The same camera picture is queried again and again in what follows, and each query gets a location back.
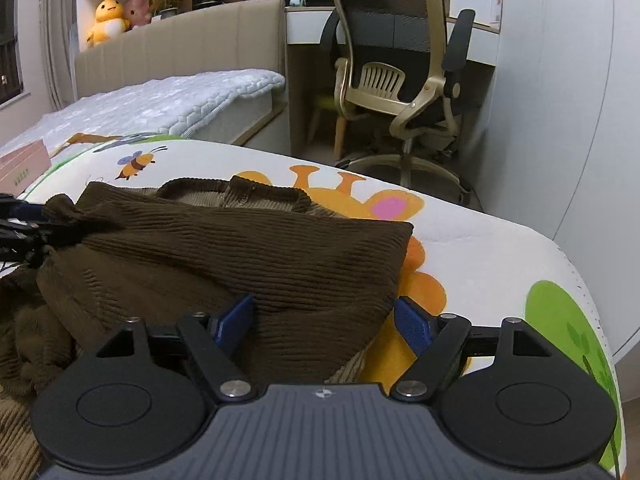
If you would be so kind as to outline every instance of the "cardboard box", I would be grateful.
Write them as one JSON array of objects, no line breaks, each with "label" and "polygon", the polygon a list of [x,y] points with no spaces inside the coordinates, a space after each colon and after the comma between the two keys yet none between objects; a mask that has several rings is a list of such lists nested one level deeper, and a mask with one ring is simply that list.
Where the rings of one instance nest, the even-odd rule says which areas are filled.
[{"label": "cardboard box", "polygon": [[18,196],[51,167],[42,140],[0,157],[0,192]]}]

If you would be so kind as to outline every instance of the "orange giraffe illustration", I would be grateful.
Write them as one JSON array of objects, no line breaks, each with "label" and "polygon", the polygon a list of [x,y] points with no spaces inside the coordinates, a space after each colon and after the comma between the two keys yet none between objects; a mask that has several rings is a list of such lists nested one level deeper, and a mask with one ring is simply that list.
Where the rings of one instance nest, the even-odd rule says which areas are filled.
[{"label": "orange giraffe illustration", "polygon": [[[366,177],[338,171],[342,181],[335,189],[311,187],[309,176],[319,171],[317,166],[291,166],[297,178],[293,187],[303,189],[314,202],[349,218],[406,221],[424,207],[424,200],[409,191],[384,189],[360,202],[351,196],[353,185]],[[258,171],[239,173],[254,182],[271,184]],[[426,261],[422,244],[414,237],[409,240],[406,257],[400,271],[398,296],[409,296],[429,313],[437,316],[447,303],[444,288],[438,280],[418,269]],[[415,355],[396,331],[389,316],[367,352],[366,364],[360,375],[361,382],[381,383],[386,391],[415,361]]]}]

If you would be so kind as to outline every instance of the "office chair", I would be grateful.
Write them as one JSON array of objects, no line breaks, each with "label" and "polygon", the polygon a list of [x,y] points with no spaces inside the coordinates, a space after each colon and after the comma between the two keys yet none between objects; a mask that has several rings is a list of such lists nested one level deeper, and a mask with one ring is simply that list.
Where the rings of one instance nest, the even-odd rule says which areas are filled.
[{"label": "office chair", "polygon": [[475,17],[460,12],[447,44],[443,0],[334,0],[335,12],[323,33],[337,50],[335,29],[342,23],[347,56],[335,61],[335,105],[352,120],[363,110],[391,118],[389,132],[402,140],[401,153],[345,159],[338,165],[351,171],[371,166],[401,170],[400,184],[411,186],[412,170],[428,171],[454,182],[460,202],[467,204],[470,187],[434,160],[412,155],[414,139],[423,134],[455,141],[458,122],[452,102],[460,94],[460,72]]}]

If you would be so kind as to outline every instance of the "bed headboard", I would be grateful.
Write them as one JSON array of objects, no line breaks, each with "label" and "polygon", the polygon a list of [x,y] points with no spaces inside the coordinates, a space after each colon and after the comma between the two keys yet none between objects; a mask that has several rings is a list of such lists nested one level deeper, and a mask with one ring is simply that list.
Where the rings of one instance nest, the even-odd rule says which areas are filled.
[{"label": "bed headboard", "polygon": [[285,47],[283,0],[194,10],[78,54],[78,98],[199,72],[263,68],[284,75]]}]

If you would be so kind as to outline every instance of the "black circular pad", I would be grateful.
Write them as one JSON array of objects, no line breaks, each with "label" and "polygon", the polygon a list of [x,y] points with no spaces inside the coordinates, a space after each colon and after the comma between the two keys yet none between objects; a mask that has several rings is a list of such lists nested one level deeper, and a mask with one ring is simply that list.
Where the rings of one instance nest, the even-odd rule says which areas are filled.
[{"label": "black circular pad", "polygon": [[199,391],[175,372],[137,358],[81,358],[38,397],[31,425],[50,459],[104,474],[164,462],[206,415]]},{"label": "black circular pad", "polygon": [[459,378],[443,393],[440,415],[476,455],[527,470],[599,460],[616,423],[591,377],[566,358],[544,357],[497,359]]},{"label": "black circular pad", "polygon": [[96,426],[117,428],[136,422],[151,409],[151,394],[135,384],[104,384],[82,394],[78,413]]},{"label": "black circular pad", "polygon": [[564,392],[541,383],[512,384],[500,391],[495,400],[505,417],[532,426],[557,422],[571,409]]}]

